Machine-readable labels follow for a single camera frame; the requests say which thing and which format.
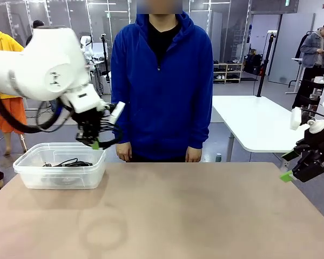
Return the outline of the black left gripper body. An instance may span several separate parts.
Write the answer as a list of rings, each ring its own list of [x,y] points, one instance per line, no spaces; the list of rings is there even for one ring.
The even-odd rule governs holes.
[[[72,114],[72,119],[77,123],[79,130],[86,133],[99,133],[103,116],[103,111],[91,109],[82,113],[74,112]]]

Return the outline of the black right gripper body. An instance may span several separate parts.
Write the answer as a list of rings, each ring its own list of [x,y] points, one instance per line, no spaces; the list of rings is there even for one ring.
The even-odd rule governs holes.
[[[311,148],[311,155],[307,162],[324,162],[324,129],[319,133],[311,133],[308,129],[304,135],[305,143]]]

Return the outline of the person's right hand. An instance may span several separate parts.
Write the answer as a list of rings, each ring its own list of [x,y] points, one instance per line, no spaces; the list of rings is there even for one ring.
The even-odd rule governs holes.
[[[122,161],[130,162],[132,159],[132,147],[130,142],[116,144],[116,153]]]

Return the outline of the person's left hand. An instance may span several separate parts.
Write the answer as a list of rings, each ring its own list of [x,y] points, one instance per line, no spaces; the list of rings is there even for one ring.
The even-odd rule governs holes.
[[[185,162],[200,162],[202,149],[188,147],[185,156]]]

